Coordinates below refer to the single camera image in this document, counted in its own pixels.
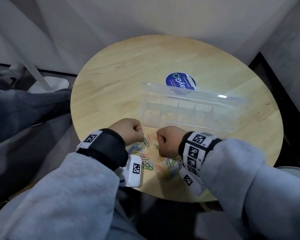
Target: person's right hand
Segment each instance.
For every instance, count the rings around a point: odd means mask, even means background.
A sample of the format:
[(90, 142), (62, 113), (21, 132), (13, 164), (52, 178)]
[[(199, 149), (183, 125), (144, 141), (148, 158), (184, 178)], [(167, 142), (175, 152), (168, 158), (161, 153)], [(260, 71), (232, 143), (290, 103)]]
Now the person's right hand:
[(167, 126), (159, 129), (157, 131), (159, 155), (162, 157), (178, 155), (179, 145), (186, 133), (187, 131), (176, 126)]

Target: black baseboard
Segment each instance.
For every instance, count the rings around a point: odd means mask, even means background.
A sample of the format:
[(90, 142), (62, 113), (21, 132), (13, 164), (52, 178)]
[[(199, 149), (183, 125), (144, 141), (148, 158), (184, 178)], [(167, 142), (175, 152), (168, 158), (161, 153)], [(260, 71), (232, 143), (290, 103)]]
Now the black baseboard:
[[(10, 67), (11, 65), (0, 63), (0, 66), (2, 66), (2, 67)], [(66, 73), (66, 72), (48, 71), (48, 70), (43, 70), (43, 69), (38, 69), (38, 71), (39, 71), (39, 72), (52, 73), (52, 74), (56, 74), (56, 75), (62, 75), (62, 76), (73, 76), (73, 77), (77, 77), (77, 76), (78, 76), (77, 74)]]
[(272, 86), (272, 95), (279, 107), (285, 134), (275, 167), (300, 167), (300, 112), (261, 52), (250, 63), (249, 68), (254, 70), (259, 64), (262, 65)]

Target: white stand base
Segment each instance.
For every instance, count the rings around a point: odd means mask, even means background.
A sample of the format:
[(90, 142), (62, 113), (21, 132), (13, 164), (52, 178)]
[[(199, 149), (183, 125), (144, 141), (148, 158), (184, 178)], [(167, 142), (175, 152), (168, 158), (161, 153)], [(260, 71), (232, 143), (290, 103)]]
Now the white stand base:
[(50, 90), (50, 91), (44, 90), (44, 88), (40, 85), (40, 83), (38, 81), (36, 81), (35, 84), (33, 84), (32, 87), (28, 90), (28, 92), (30, 92), (30, 93), (54, 92), (54, 91), (69, 87), (68, 80), (64, 79), (64, 78), (45, 76), (44, 80), (47, 81), (47, 83), (50, 85), (52, 90)]

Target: fist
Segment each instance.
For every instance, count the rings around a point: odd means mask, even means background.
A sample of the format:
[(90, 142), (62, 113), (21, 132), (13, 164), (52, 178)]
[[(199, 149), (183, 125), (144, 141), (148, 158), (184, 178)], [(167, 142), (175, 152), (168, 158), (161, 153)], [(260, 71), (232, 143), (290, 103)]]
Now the fist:
[(159, 142), (159, 154), (162, 157), (170, 155), (178, 155), (179, 145), (186, 130), (176, 126), (167, 126), (157, 131), (157, 139)]
[(125, 118), (119, 120), (118, 122), (111, 125), (109, 129), (112, 129), (113, 131), (118, 133), (124, 140), (126, 146), (132, 143), (144, 141), (140, 121), (136, 119)]

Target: round wooden table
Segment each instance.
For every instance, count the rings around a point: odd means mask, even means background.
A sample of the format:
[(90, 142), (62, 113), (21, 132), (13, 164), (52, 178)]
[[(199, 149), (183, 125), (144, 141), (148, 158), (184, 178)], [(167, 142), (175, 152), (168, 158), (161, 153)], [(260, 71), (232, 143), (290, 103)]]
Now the round wooden table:
[[(229, 137), (251, 143), (266, 154), (267, 164), (275, 164), (284, 133), (278, 106), (267, 86), (232, 55), (201, 41), (169, 35), (118, 42), (85, 64), (71, 96), (71, 115), (80, 140), (122, 118), (140, 120), (142, 84), (165, 84), (165, 78), (174, 72), (192, 76), (197, 91), (249, 99), (251, 102), (237, 113), (238, 129)], [(157, 129), (143, 126), (143, 131), (151, 138), (146, 151), (152, 160), (158, 155), (153, 138)], [(141, 173), (142, 186), (137, 189), (141, 192), (182, 202), (215, 200), (208, 190), (192, 197), (179, 176), (167, 181), (166, 168), (142, 169)]]

